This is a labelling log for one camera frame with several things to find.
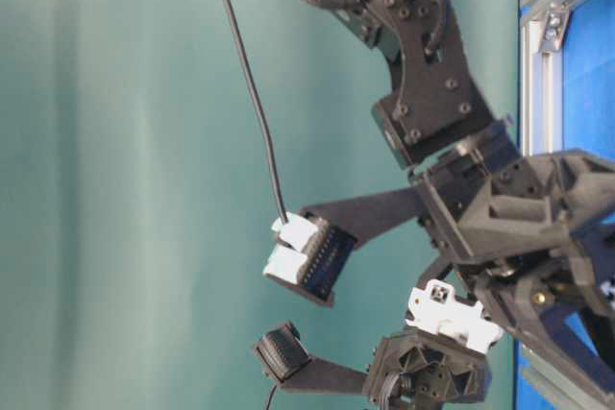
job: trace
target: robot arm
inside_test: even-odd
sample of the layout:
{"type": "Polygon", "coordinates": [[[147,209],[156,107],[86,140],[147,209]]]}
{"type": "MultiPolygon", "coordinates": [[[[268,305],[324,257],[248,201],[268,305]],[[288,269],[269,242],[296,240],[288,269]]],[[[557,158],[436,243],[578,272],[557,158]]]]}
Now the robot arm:
{"type": "Polygon", "coordinates": [[[400,165],[412,174],[450,149],[410,175],[408,189],[308,206],[276,223],[265,274],[331,305],[351,251],[419,217],[439,257],[413,298],[446,304],[442,289],[455,294],[441,279],[455,270],[469,300],[428,311],[410,303],[404,331],[382,340],[367,377],[309,356],[298,334],[286,335],[297,360],[282,372],[285,346],[258,343],[268,374],[297,392],[357,394],[362,383],[382,410],[410,408],[405,398],[426,410],[480,401],[485,353],[503,328],[577,386],[593,402],[586,408],[615,408],[615,229],[601,224],[615,211],[615,165],[583,152],[521,157],[470,77],[450,0],[304,1],[384,55],[392,91],[372,112],[400,165]],[[574,313],[596,353],[566,326],[574,313]],[[466,331],[459,319],[470,317],[466,331]]]}

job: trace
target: black plastic part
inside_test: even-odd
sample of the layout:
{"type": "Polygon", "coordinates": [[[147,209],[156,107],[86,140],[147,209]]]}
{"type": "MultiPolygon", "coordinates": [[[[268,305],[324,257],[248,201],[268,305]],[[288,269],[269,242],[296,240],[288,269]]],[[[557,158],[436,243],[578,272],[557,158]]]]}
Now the black plastic part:
{"type": "Polygon", "coordinates": [[[363,393],[381,408],[391,399],[412,398],[418,409],[445,402],[471,403],[486,395],[491,373],[486,358],[456,341],[416,327],[382,338],[375,351],[363,393]],[[407,386],[386,386],[400,376],[407,386]]]}
{"type": "Polygon", "coordinates": [[[290,393],[360,395],[367,374],[309,355],[287,322],[253,347],[264,373],[290,393]]]}
{"type": "Polygon", "coordinates": [[[357,241],[355,250],[379,235],[422,214],[421,198],[412,187],[319,205],[308,205],[300,214],[335,223],[357,241]]]}
{"type": "Polygon", "coordinates": [[[266,333],[255,345],[254,351],[265,372],[279,385],[311,360],[291,323],[282,324],[266,333]]]}

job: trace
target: green curtain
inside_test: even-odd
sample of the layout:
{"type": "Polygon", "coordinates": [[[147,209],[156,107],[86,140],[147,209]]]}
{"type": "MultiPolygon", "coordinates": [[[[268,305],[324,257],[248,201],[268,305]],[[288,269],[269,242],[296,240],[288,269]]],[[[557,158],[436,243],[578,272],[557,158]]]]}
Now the green curtain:
{"type": "MultiPolygon", "coordinates": [[[[369,110],[378,53],[299,0],[234,0],[292,210],[405,185],[369,110]]],[[[517,0],[454,0],[474,75],[516,117],[517,0]]],[[[260,408],[249,347],[292,320],[359,369],[434,257],[402,226],[323,310],[264,279],[276,217],[220,0],[0,0],[0,408],[260,408]]],[[[480,409],[512,404],[509,340],[480,409]]],[[[363,408],[279,393],[273,408],[363,408]]]]}

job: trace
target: wire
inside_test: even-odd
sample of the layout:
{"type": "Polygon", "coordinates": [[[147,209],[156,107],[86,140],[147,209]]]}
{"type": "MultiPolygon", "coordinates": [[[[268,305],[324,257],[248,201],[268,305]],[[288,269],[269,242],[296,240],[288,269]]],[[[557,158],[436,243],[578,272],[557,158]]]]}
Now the wire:
{"type": "Polygon", "coordinates": [[[288,218],[286,217],[286,208],[284,207],[282,190],[280,188],[280,179],[278,178],[278,167],[276,166],[276,157],[274,155],[273,142],[271,140],[269,126],[267,125],[267,119],[265,118],[264,110],[262,109],[262,103],[260,102],[260,97],[258,96],[257,86],[252,75],[252,69],[250,68],[246,49],[243,45],[243,39],[241,38],[241,32],[239,31],[239,26],[237,25],[237,18],[234,14],[233,4],[231,3],[231,0],[222,0],[222,3],[224,4],[224,9],[227,17],[229,18],[234,44],[237,49],[237,53],[239,54],[243,75],[246,79],[246,83],[248,84],[250,98],[254,104],[254,109],[257,113],[257,119],[260,124],[260,131],[262,132],[262,137],[264,139],[267,164],[269,166],[269,176],[271,177],[271,185],[273,195],[276,200],[276,208],[278,209],[280,219],[284,224],[286,224],[288,223],[288,218]]]}
{"type": "Polygon", "coordinates": [[[273,395],[276,394],[277,389],[278,386],[274,384],[271,388],[271,391],[269,391],[269,398],[265,402],[265,410],[269,410],[269,408],[271,407],[271,401],[273,400],[273,395]]]}

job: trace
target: blue panel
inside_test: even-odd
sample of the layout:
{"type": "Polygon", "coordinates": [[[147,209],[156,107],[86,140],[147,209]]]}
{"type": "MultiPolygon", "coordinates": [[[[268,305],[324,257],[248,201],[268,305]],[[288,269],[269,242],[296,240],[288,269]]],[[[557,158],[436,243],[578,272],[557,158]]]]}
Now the blue panel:
{"type": "Polygon", "coordinates": [[[564,145],[615,160],[615,0],[575,11],[564,45],[564,145]]]}
{"type": "Polygon", "coordinates": [[[570,329],[578,335],[578,338],[580,338],[580,340],[585,343],[592,352],[598,354],[598,351],[596,350],[594,343],[589,337],[587,330],[585,330],[583,321],[580,319],[580,316],[578,314],[573,314],[568,319],[566,319],[566,325],[569,326],[570,329]]]}

